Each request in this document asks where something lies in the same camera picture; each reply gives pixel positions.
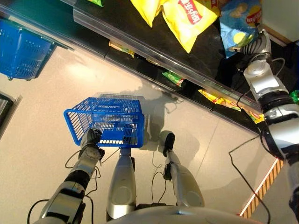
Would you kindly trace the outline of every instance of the blue chip bag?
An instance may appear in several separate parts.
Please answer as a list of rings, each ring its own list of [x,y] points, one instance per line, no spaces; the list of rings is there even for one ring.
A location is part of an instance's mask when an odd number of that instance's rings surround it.
[[[257,36],[255,24],[262,18],[261,2],[262,0],[231,0],[222,8],[220,28],[226,58],[235,54],[228,48],[244,46]]]

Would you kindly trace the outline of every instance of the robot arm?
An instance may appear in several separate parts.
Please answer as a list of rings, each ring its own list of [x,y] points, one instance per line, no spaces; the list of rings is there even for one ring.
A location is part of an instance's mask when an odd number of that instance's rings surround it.
[[[244,76],[255,100],[260,104],[268,126],[262,130],[270,153],[289,164],[289,183],[293,191],[289,205],[299,220],[299,105],[271,69],[271,43],[267,32],[258,26],[258,39],[242,48],[255,54]]]
[[[81,141],[81,152],[64,182],[44,206],[40,219],[35,224],[79,224],[85,204],[83,198],[95,166],[105,152],[98,149],[101,133],[89,129]]]

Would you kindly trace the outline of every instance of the white floor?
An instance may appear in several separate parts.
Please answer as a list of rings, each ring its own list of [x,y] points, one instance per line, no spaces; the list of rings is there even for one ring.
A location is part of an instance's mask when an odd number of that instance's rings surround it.
[[[143,113],[149,115],[148,142],[134,149],[137,203],[151,203],[151,178],[155,167],[163,171],[165,158],[159,152],[163,131],[176,135],[174,150],[195,176],[206,206],[237,214],[251,195],[230,164],[228,151],[254,137],[242,128],[206,110],[81,50],[57,48],[39,78],[31,81],[0,75],[0,91],[20,97],[0,140],[0,220],[2,224],[24,223],[30,206],[50,198],[67,176],[65,161],[79,150],[63,117],[65,109],[100,93],[144,96]],[[105,148],[106,156],[115,148]],[[274,158],[255,139],[234,153],[234,160],[249,182],[257,187]],[[99,189],[90,194],[95,204],[95,223],[106,219],[107,192],[117,155],[100,167]],[[94,188],[94,180],[88,189]],[[160,176],[154,182],[154,201],[164,189]],[[167,183],[163,203],[175,204],[172,184]],[[44,204],[36,206],[31,222],[38,219]],[[90,203],[86,200],[83,224],[90,224]]]

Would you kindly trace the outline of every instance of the plastic basket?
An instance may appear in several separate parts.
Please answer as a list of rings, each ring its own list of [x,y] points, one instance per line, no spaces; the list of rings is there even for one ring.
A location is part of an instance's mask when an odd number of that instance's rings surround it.
[[[38,77],[55,47],[17,23],[0,19],[0,73],[8,79]]]
[[[87,98],[66,110],[64,117],[77,145],[90,127],[102,132],[99,147],[140,148],[143,145],[144,116],[139,100],[130,96]]]

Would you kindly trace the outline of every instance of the hazard tape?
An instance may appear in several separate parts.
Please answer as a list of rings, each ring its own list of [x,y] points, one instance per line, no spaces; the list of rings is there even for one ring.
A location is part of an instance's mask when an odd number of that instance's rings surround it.
[[[276,159],[271,166],[270,170],[256,189],[256,194],[262,199],[266,192],[269,190],[270,186],[273,184],[275,178],[279,174],[281,168],[283,167],[284,162],[281,160]],[[241,211],[239,216],[244,218],[250,218],[252,213],[256,210],[259,204],[258,198],[255,194],[251,196],[243,210]]]

